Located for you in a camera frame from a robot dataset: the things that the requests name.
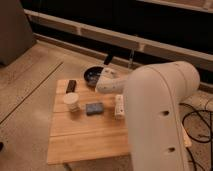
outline black pan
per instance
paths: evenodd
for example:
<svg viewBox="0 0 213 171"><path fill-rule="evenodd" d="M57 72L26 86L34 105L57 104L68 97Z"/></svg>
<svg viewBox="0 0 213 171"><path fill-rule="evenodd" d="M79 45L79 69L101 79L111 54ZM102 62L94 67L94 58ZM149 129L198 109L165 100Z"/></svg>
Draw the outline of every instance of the black pan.
<svg viewBox="0 0 213 171"><path fill-rule="evenodd" d="M103 70L103 67L95 66L95 67L91 67L85 71L84 79L87 82L88 86L90 86L90 87L96 86L102 70Z"/></svg>

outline white trim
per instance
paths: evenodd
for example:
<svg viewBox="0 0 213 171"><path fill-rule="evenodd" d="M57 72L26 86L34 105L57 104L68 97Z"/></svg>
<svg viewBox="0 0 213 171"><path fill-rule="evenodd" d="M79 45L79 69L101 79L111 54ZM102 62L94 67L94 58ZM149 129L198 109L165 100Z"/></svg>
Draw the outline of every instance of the white trim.
<svg viewBox="0 0 213 171"><path fill-rule="evenodd" d="M206 9L203 6L197 7L197 6L193 6L193 5L179 4L179 3L175 3L175 2L168 2L168 1L162 1L162 0L137 0L137 1L165 5L165 6L176 7L176 8L183 8L183 9L193 10L193 11L213 13L213 9L211 9L211 8Z"/></svg>
<svg viewBox="0 0 213 171"><path fill-rule="evenodd" d="M121 44L115 43L115 42L118 42L118 41L115 41L117 39L120 39L121 41L122 41L122 39L124 41L129 41L130 44L132 42L134 42L134 43L136 42L136 43L138 43L138 48L134 49L135 51L147 53L150 55L157 55L159 57L170 59L170 60L181 60L181 59L188 60L188 61L192 62L195 66L197 65L201 68L203 66L203 69L206 69L206 67L208 67L208 70L213 71L213 68L210 66L213 63L212 54L207 54L207 53L198 52L195 50L190 50L190 49L186 49L186 48L182 48L182 47L178 47L178 46L174 46L174 45L169 45L166 43L152 41L152 40L144 39L141 37L127 35L124 33L119 33L119 32L115 32L115 31L103 29L103 28L98 28L95 26L82 24L79 22L70 21L70 20L66 20L66 19L62 19L62 18L58 18L58 17L54 17L54 16L42 14L42 13L40 13L38 15L37 12L30 11L30 10L25 10L25 13L28 16L37 17L37 18L43 19L44 21L51 21L53 23L61 23L66 26L72 26L72 27L76 28L76 30L77 30L76 33L74 33L74 34L79 35L79 36L82 36L81 35L82 29L86 29L89 31L96 32L97 34L107 35L110 38L107 43L109 43L109 41L110 41L111 44L116 45L116 46L122 47ZM97 39L96 36L93 36L92 39L104 42L103 39L99 40L99 39Z"/></svg>
<svg viewBox="0 0 213 171"><path fill-rule="evenodd" d="M72 51L75 51L78 53L83 53L83 54L89 55L89 56L94 57L99 60L104 60L106 58L106 53L98 52L98 51L91 50L91 49L88 49L88 48L85 48L82 46L78 46L75 44L71 44L68 42L64 42L64 41L61 41L58 39L54 39L54 38L36 34L36 33L34 33L34 35L36 36L38 41L40 41L40 43L41 42L45 43L45 44L48 43L48 44L51 44L51 46L52 45L57 46L57 48L59 48L59 49L64 48L64 49L72 50ZM111 63L126 67L126 66L128 66L129 60L115 56ZM141 63L134 62L132 69L136 69L142 65L143 64L141 64ZM201 82L199 89L213 94L213 84Z"/></svg>

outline cable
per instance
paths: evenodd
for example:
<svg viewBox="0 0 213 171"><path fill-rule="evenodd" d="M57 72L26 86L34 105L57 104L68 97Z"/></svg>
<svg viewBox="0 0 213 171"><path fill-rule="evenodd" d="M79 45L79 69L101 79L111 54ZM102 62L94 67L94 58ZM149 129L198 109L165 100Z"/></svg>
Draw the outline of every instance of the cable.
<svg viewBox="0 0 213 171"><path fill-rule="evenodd" d="M191 106L189 104L186 104L186 103L180 103L180 105L185 106L185 107L189 107L189 108L191 108L193 110L192 112L187 113L183 117L183 120L182 120L183 126L185 126L185 121L186 121L187 118L189 118L192 115L197 115L200 118L200 120L208 127L209 132L210 132L210 136L206 136L206 135L202 136L202 137L208 137L208 140L200 140L200 139L197 139L197 138L193 137L188 132L187 132L187 134L195 142L198 142L198 143L201 143L201 144L203 144L203 143L211 143L210 144L210 146L211 146L211 150L210 150L210 157L211 157L211 167L210 168L211 168L211 170L210 171L213 171L213 157L212 157L212 155L213 155L213 144L212 144L212 141L213 141L213 130L212 130L212 115L213 115L213 111L207 110L207 105L210 103L211 100L213 100L213 98L209 99L207 101L207 103L204 105L204 110L197 110L193 106ZM202 116L203 113L209 114L209 116L210 116L210 119L209 119L210 120L210 124ZM188 151L188 153L189 153L189 155L190 155L190 157L192 159L192 161L190 161L190 162L193 163L194 170L197 171L197 167L196 167L197 165L202 170L205 170L202 165L200 165L198 162L195 161L192 152L188 148L187 148L187 151Z"/></svg>
<svg viewBox="0 0 213 171"><path fill-rule="evenodd" d="M196 165L198 165L200 168L201 168L201 170L203 170L203 171L206 171L204 168L203 168L203 166L201 165L201 164L199 164L198 162L195 162L195 164Z"/></svg>
<svg viewBox="0 0 213 171"><path fill-rule="evenodd" d="M188 151L189 156L192 159L192 164L193 164L193 167L194 167L194 171L197 171L197 165L196 165L197 162L195 161L194 156L192 155L192 152L189 150L189 148L186 148L186 150Z"/></svg>
<svg viewBox="0 0 213 171"><path fill-rule="evenodd" d="M130 55L129 55L128 68L131 68L132 65L133 65L134 55L135 55L135 51L134 51L134 50L131 50Z"/></svg>
<svg viewBox="0 0 213 171"><path fill-rule="evenodd" d="M212 100L213 100L213 98L210 98L210 99L206 102L206 104L204 105L204 109L205 109L205 110L207 110L207 105L208 105Z"/></svg>

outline wooden table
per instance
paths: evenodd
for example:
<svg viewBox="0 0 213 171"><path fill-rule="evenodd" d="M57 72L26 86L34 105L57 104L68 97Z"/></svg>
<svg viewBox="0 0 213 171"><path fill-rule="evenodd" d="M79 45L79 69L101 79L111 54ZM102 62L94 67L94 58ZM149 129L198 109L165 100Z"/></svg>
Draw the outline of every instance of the wooden table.
<svg viewBox="0 0 213 171"><path fill-rule="evenodd" d="M76 79L80 110L70 113L63 103L68 80L57 83L47 155L48 164L107 158L129 154L124 120L115 120L114 94L99 94ZM86 103L102 102L102 115L87 116Z"/></svg>

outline table leg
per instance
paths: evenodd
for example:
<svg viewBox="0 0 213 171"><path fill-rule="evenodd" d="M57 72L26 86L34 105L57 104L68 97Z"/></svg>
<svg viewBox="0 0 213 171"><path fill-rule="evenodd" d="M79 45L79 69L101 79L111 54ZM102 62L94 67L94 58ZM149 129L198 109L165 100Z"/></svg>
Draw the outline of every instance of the table leg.
<svg viewBox="0 0 213 171"><path fill-rule="evenodd" d="M63 166L64 166L64 168L66 169L66 171L72 171L72 168L70 167L69 164L64 163Z"/></svg>

